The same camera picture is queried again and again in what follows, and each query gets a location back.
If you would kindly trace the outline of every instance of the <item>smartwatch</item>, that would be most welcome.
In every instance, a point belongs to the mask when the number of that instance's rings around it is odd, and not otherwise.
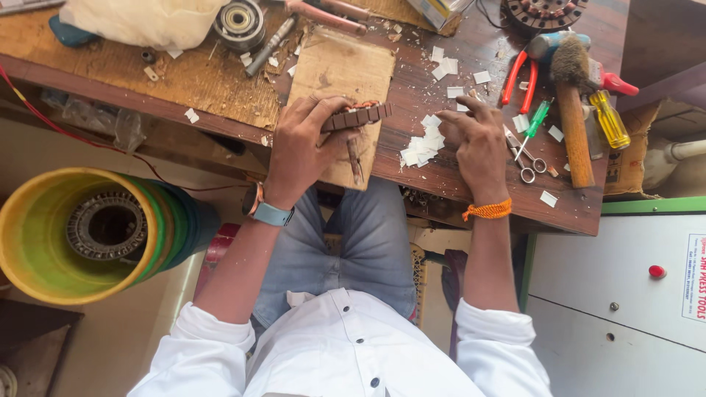
[[[272,226],[287,226],[294,215],[294,208],[286,211],[267,204],[263,193],[263,184],[256,182],[250,186],[243,197],[243,215]]]

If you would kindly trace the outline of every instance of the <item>white shirt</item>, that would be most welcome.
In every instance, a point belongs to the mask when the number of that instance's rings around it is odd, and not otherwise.
[[[456,322],[454,363],[392,307],[341,288],[285,313],[246,362],[250,323],[224,323],[188,303],[128,397],[551,396],[529,316],[461,299]]]

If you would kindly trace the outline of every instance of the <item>jeans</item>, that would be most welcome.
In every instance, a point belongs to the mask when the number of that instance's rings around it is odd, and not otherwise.
[[[336,288],[367,292],[408,319],[417,305],[405,205],[397,184],[371,177],[368,190],[346,189],[325,223],[312,186],[280,232],[253,315],[265,328],[290,308],[287,291],[321,295]],[[342,235],[330,256],[324,233]]]

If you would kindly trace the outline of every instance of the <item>orange thread bracelet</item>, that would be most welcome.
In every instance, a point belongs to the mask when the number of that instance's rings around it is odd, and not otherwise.
[[[464,222],[468,221],[468,217],[470,215],[475,215],[480,218],[486,219],[502,218],[503,216],[510,215],[510,212],[512,212],[510,208],[512,202],[513,200],[511,198],[508,198],[502,203],[489,204],[487,206],[476,207],[471,204],[470,206],[468,206],[468,211],[464,212],[461,216],[463,217]]]

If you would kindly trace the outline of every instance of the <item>man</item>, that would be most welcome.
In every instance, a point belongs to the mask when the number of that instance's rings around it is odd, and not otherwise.
[[[477,215],[456,313],[456,363],[407,320],[416,300],[397,185],[371,178],[365,192],[346,190],[324,225],[311,185],[359,131],[337,132],[317,147],[323,122],[351,104],[300,98],[275,129],[262,192],[271,213],[257,210],[262,220],[244,222],[129,396],[550,396],[530,348],[532,319],[515,299],[502,115],[470,97],[456,100],[468,114],[437,116],[447,142],[458,145],[476,206],[469,212]],[[291,216],[289,224],[278,226],[284,222],[268,218],[273,213]],[[342,234],[340,257],[326,254],[325,231]],[[255,343],[251,315],[267,331],[246,361]]]

